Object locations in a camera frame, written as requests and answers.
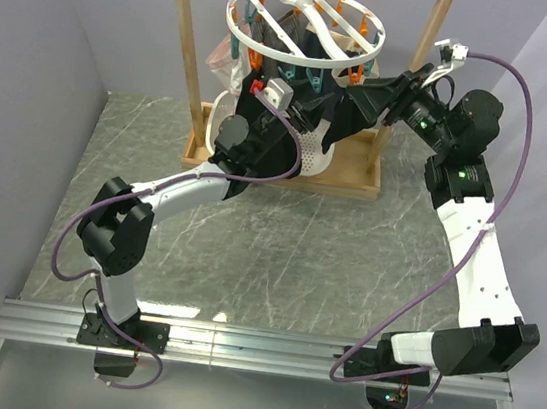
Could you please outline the black boxer underwear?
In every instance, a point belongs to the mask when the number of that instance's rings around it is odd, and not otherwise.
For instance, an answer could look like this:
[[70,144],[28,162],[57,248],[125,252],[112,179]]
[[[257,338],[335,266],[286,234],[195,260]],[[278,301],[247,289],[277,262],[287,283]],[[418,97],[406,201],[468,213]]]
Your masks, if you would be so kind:
[[248,122],[245,145],[238,147],[233,175],[270,178],[286,173],[297,160],[296,143],[281,120],[274,116],[251,92],[254,81],[266,82],[259,71],[251,71],[242,81],[235,113]]

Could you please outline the white round clip hanger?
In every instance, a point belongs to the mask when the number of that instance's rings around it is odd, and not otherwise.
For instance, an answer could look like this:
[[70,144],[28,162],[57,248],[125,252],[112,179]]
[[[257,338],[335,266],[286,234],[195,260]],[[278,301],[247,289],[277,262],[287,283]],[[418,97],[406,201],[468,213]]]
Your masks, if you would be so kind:
[[[297,13],[304,30],[312,26],[328,59],[307,58],[280,30],[277,18],[290,10]],[[360,83],[372,72],[386,36],[380,19],[356,0],[229,0],[225,13],[233,55],[237,56],[240,44],[246,45],[252,71],[259,71],[266,79],[282,78],[283,72],[279,66],[277,73],[269,72],[272,67],[262,65],[260,54],[307,69],[333,69],[336,74],[343,72],[350,84]],[[267,21],[290,53],[280,53],[249,36],[253,13]]]

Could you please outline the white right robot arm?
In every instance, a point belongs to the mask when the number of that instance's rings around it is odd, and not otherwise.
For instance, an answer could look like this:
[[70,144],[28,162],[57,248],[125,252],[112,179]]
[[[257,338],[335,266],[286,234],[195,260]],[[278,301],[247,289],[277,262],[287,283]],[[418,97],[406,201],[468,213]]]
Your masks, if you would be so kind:
[[433,150],[425,186],[456,269],[457,327],[383,335],[374,367],[387,381],[415,365],[446,376],[507,372],[540,344],[539,328],[524,321],[508,283],[494,222],[502,208],[483,158],[499,135],[503,104],[476,89],[449,107],[428,82],[430,69],[347,87],[340,109],[347,133],[377,117],[401,121]]

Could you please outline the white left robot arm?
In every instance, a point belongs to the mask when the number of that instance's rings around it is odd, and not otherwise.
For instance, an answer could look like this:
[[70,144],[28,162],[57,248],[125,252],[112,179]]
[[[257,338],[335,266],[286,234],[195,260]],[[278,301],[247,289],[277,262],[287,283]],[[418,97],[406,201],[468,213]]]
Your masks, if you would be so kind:
[[129,185],[113,178],[102,186],[77,226],[92,259],[101,333],[114,347],[142,341],[133,270],[144,257],[152,227],[180,212],[221,202],[250,183],[298,176],[299,137],[321,123],[326,97],[293,100],[280,112],[256,92],[219,125],[214,154],[196,168],[157,181]]

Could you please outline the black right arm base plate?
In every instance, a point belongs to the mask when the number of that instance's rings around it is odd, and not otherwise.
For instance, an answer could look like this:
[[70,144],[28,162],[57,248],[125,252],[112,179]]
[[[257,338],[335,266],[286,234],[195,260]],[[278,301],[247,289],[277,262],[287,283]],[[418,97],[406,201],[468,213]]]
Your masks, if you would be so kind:
[[382,353],[377,348],[362,348],[355,352],[353,356],[343,363],[342,373],[344,378],[359,377],[366,375],[381,374],[387,372],[397,372],[407,370],[407,374],[389,376],[379,379],[378,382],[384,383],[407,383],[409,385],[427,387],[430,382],[430,372],[428,370],[414,371],[419,366],[401,365],[394,361],[388,352]]

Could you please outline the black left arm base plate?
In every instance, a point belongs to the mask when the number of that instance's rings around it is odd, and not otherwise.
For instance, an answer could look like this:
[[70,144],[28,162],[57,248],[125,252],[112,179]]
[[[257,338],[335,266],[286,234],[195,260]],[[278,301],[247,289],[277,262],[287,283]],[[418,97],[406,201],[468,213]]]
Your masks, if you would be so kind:
[[[134,326],[120,326],[127,337],[142,343],[157,354],[165,351],[170,336],[170,326],[166,324],[138,321]],[[103,348],[136,349],[137,346],[120,336],[102,314],[90,313],[84,315],[75,341],[80,345]]]

